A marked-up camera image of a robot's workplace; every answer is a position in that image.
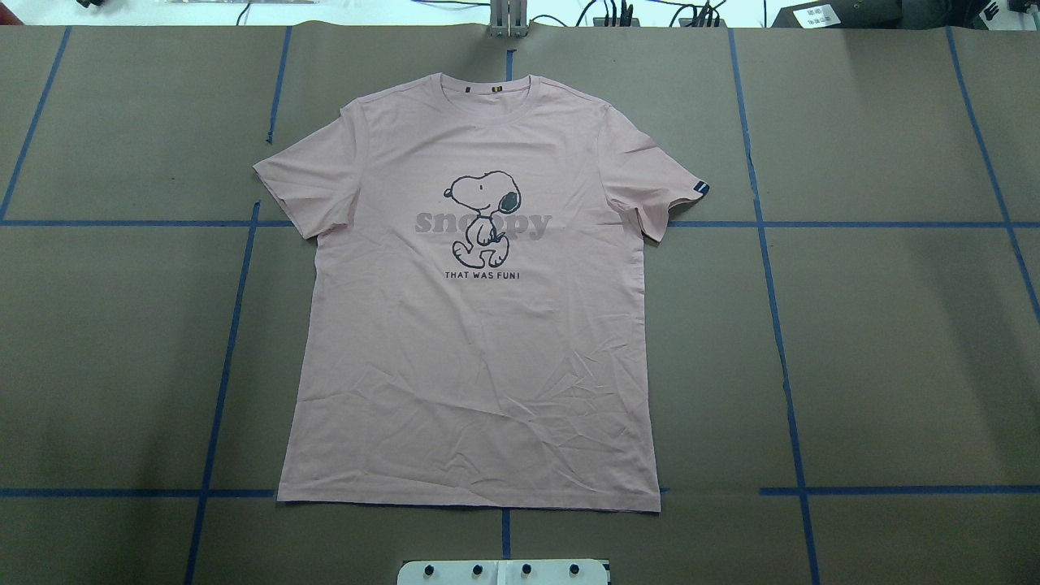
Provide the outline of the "pink Snoopy t-shirt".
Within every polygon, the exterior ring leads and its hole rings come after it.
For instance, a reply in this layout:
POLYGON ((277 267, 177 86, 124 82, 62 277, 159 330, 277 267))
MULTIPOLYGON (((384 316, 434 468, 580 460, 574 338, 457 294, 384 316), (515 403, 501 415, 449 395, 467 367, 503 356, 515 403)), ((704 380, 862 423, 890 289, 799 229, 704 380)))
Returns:
POLYGON ((661 511, 644 248, 709 187, 625 115, 437 73, 255 171, 316 244, 279 502, 661 511))

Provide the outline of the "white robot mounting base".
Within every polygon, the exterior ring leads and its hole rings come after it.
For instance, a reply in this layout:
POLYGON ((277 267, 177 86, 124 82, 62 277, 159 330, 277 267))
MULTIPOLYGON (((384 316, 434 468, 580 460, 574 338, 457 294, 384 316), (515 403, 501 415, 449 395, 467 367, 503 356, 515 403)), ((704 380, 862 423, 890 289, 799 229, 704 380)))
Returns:
POLYGON ((408 561, 397 584, 610 584, 605 560, 513 559, 408 561))

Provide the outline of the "brown paper table cover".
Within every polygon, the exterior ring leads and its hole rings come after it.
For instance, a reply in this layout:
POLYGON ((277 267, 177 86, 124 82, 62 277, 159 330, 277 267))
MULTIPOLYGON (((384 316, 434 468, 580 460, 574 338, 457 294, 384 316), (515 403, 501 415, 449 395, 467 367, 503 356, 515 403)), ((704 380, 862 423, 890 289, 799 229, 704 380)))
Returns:
POLYGON ((1036 584, 1035 33, 4 27, 4 584, 1036 584), (712 192, 646 251, 660 515, 275 502, 314 245, 256 160, 431 72, 601 96, 712 192))

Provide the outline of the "black box with label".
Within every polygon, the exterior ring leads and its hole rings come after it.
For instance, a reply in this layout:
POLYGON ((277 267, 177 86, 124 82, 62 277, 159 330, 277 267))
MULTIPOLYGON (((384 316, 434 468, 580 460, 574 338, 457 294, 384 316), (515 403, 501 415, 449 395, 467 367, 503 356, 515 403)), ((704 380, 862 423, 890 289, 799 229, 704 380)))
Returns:
POLYGON ((895 28, 903 1, 802 1, 780 8, 769 28, 895 28))

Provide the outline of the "aluminium frame post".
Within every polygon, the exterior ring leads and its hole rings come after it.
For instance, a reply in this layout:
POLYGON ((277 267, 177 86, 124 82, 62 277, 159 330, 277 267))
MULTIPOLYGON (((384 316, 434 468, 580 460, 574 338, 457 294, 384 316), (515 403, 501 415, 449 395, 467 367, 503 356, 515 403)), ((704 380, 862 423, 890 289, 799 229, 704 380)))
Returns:
POLYGON ((490 0, 489 28, 490 37, 523 39, 530 32, 527 0, 490 0))

